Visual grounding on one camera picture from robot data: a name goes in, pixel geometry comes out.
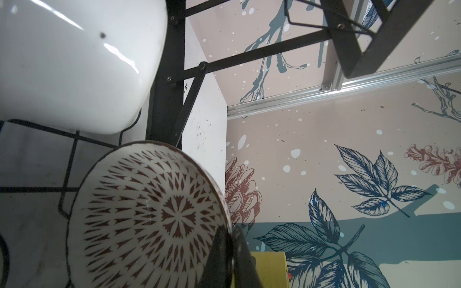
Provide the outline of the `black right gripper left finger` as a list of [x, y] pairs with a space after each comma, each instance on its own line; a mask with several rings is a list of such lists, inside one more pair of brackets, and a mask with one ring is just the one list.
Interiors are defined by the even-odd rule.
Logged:
[[219, 226], [198, 288], [230, 288], [232, 282], [232, 240], [226, 226]]

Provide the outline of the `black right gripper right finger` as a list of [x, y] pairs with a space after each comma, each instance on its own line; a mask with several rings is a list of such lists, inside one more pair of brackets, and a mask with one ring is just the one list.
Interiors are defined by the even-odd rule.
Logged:
[[256, 260], [251, 255], [240, 226], [232, 229], [234, 283], [236, 288], [263, 288], [256, 270]]

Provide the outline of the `white maroon sunburst bowl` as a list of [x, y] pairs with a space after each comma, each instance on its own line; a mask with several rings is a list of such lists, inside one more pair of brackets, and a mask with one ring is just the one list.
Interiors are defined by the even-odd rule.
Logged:
[[137, 141], [104, 155], [74, 198], [66, 235], [76, 288], [196, 288], [219, 226], [224, 194], [190, 156]]

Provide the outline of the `white ceramic bowl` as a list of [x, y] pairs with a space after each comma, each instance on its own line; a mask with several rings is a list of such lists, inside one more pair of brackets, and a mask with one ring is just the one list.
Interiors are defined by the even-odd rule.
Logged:
[[162, 58], [165, 1], [2, 1], [1, 119], [130, 126]]

